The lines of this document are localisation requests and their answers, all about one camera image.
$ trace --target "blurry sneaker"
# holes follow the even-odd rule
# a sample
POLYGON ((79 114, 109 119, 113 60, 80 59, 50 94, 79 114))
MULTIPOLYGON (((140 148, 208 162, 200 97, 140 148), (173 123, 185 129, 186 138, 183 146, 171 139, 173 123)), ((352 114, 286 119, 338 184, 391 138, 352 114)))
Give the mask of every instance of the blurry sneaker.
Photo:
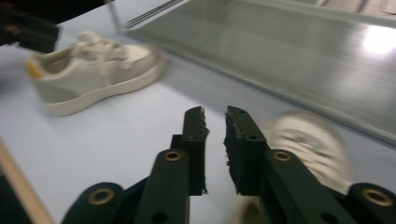
MULTIPOLYGON (((341 138, 323 118, 305 111, 281 116, 262 129, 272 149, 284 149, 300 158, 318 181, 347 194, 349 168, 341 138)), ((237 196, 230 224, 262 224, 259 197, 237 196)))
POLYGON ((93 32, 78 36, 71 48, 34 54, 26 62, 44 105, 70 115, 109 96, 136 91, 154 82, 164 69, 159 49, 121 45, 93 32))

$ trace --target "stainless steel panel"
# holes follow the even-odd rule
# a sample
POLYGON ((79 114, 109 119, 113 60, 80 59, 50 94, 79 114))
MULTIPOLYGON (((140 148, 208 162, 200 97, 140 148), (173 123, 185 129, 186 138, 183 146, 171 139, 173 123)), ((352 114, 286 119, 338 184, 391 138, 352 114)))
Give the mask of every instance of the stainless steel panel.
POLYGON ((308 7, 190 1, 130 35, 396 145, 393 21, 308 7))

